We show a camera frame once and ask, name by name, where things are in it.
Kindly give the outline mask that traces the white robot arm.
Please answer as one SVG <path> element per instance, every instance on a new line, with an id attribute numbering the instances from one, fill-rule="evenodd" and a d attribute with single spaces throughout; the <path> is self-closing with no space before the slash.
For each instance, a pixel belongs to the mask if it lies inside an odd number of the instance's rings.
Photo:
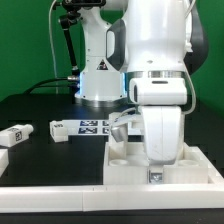
<path id="1" fill-rule="evenodd" d="M 206 184 L 208 168 L 190 156 L 184 118 L 196 96 L 184 57 L 191 51 L 189 10 L 193 0 L 128 0 L 124 16 L 96 37 L 96 11 L 82 12 L 92 45 L 81 72 L 79 96 L 110 101 L 127 75 L 128 111 L 109 115 L 103 183 Z"/>

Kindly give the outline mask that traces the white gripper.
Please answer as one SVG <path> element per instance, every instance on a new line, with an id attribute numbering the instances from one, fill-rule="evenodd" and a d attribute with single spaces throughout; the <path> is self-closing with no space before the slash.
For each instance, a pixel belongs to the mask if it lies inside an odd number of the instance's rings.
<path id="1" fill-rule="evenodd" d="M 144 147 L 152 164 L 173 164 L 183 145 L 183 114 L 187 102 L 183 78 L 132 78 L 129 97 L 143 119 Z M 151 165 L 149 182 L 163 183 L 163 167 Z"/>

